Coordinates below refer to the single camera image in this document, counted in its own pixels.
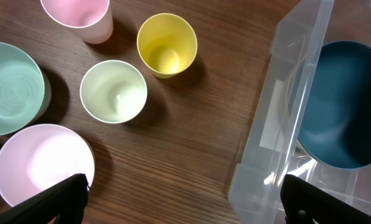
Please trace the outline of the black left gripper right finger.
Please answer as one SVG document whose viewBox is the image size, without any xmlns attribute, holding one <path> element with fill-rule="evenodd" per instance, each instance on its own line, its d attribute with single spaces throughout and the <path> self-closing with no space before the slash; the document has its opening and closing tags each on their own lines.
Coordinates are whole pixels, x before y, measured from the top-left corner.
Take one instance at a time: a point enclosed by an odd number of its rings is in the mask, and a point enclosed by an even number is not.
<svg viewBox="0 0 371 224">
<path fill-rule="evenodd" d="M 371 216 L 291 174 L 285 175 L 280 198 L 287 224 L 371 224 Z"/>
</svg>

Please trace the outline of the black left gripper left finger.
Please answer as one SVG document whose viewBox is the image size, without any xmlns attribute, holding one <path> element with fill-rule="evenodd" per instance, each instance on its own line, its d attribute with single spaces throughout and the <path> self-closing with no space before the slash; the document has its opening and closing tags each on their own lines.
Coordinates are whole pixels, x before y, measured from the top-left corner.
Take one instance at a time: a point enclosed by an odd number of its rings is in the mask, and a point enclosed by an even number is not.
<svg viewBox="0 0 371 224">
<path fill-rule="evenodd" d="M 87 203 L 87 177 L 74 174 L 0 214 L 0 224 L 81 224 Z"/>
</svg>

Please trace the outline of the dark blue bowl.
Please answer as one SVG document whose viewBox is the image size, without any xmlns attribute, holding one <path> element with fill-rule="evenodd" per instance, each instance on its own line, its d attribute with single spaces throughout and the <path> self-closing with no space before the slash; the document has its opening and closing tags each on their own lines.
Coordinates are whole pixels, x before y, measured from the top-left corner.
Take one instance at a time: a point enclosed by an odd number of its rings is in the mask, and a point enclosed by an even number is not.
<svg viewBox="0 0 371 224">
<path fill-rule="evenodd" d="M 332 167 L 371 164 L 370 46 L 339 40 L 322 47 L 298 141 Z"/>
</svg>

